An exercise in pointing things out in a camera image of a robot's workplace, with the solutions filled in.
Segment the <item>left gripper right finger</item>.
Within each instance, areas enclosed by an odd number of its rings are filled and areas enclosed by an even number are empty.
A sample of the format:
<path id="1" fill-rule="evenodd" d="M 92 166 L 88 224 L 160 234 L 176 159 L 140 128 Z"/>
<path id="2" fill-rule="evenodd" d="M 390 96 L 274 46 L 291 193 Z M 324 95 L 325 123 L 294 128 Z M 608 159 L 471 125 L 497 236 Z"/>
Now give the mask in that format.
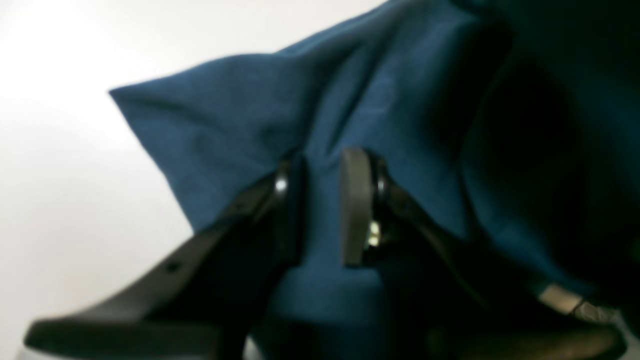
<path id="1" fill-rule="evenodd" d="M 387 170 L 340 156 L 342 262 L 380 277 L 395 347 L 407 359 L 619 360 L 617 311 L 439 226 Z"/>

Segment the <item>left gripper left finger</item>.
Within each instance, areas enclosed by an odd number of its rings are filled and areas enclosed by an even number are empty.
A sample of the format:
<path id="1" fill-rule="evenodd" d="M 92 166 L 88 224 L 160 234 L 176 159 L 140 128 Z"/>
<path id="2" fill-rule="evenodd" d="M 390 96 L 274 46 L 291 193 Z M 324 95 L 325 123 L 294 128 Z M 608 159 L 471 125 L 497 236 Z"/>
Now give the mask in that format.
<path id="1" fill-rule="evenodd" d="M 26 349 L 62 360 L 240 360 L 300 259 L 301 155 L 241 191 L 215 222 L 137 281 L 80 312 L 40 319 Z"/>

